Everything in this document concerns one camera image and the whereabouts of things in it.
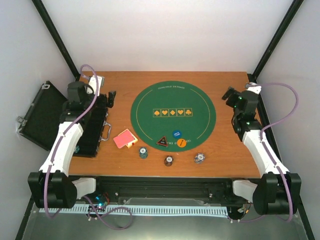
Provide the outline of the blue 10 chip stack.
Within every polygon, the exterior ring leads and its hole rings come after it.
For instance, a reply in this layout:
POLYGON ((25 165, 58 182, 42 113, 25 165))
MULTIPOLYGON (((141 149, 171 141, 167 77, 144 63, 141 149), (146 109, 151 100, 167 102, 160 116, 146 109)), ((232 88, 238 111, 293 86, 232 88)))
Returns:
POLYGON ((194 157, 194 162, 196 164, 202 164, 205 160, 205 155, 203 153, 197 153, 194 157))

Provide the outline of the black triangular all-in marker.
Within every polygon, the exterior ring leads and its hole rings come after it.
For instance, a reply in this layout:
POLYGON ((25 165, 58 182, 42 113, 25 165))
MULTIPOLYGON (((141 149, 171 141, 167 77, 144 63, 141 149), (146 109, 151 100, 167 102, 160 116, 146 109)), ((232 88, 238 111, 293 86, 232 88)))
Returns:
POLYGON ((168 147, 169 145, 166 136, 163 136, 159 141, 156 142, 156 144, 163 147, 168 147))

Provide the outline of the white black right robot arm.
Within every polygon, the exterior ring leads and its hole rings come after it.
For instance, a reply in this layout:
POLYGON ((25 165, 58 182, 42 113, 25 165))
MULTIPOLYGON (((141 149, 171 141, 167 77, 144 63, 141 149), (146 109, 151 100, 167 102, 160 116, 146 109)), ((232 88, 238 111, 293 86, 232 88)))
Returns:
POLYGON ((240 141, 249 150, 258 168, 260 180, 234 180, 233 194, 253 204, 259 215, 288 215, 297 211, 302 180, 291 173, 272 149, 263 127, 256 119, 262 85, 249 83, 240 92, 229 87, 222 99, 233 109, 231 124, 240 141))

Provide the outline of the blue small blind button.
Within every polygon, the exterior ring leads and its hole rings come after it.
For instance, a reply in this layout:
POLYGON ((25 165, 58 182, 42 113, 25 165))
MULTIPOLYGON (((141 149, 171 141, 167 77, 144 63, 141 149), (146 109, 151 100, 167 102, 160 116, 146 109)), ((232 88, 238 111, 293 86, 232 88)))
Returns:
POLYGON ((181 132, 180 130, 174 130, 174 131, 172 132, 172 136, 173 136, 175 139, 179 139, 179 138, 181 138, 181 136, 182 136, 182 132, 181 132))

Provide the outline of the teal 50 chip stack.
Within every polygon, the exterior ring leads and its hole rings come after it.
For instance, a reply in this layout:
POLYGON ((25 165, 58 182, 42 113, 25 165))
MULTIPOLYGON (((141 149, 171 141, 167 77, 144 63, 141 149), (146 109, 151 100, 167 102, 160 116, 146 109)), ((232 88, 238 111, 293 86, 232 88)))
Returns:
POLYGON ((141 159, 146 159, 148 157, 148 150, 146 147, 141 147, 139 149, 139 157, 141 159))

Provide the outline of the orange big blind button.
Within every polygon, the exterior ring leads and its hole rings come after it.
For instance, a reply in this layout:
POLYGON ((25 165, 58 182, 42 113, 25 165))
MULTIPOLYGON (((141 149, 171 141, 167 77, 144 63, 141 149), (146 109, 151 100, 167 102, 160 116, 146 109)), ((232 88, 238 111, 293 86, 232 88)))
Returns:
POLYGON ((176 145, 179 148, 184 148, 187 145, 187 141, 185 139, 183 139, 183 138, 180 138, 180 139, 177 140, 176 145))

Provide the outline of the brown 100 chip stack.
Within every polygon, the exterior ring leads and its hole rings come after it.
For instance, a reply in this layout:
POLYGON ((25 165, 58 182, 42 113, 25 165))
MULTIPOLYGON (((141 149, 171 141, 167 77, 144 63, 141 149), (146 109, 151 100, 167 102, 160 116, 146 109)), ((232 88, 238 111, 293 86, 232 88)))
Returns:
POLYGON ((164 164, 165 164, 165 166, 170 167, 170 166, 173 164, 173 161, 174 161, 173 157, 170 156, 170 155, 168 155, 168 156, 164 159, 164 164))

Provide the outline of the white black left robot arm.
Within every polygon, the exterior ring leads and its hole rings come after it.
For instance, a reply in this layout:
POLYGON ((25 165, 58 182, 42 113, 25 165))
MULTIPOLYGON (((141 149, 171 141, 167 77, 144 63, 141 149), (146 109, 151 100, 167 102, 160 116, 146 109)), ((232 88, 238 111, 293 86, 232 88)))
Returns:
POLYGON ((113 107, 115 91, 101 94, 102 76, 92 76, 88 83, 68 85, 68 99, 62 106, 56 139, 39 171, 31 172, 27 182, 38 208, 70 209, 77 200, 88 196, 103 198, 104 188, 95 177, 73 180, 69 176, 72 157, 94 158, 102 141, 108 110, 113 107))

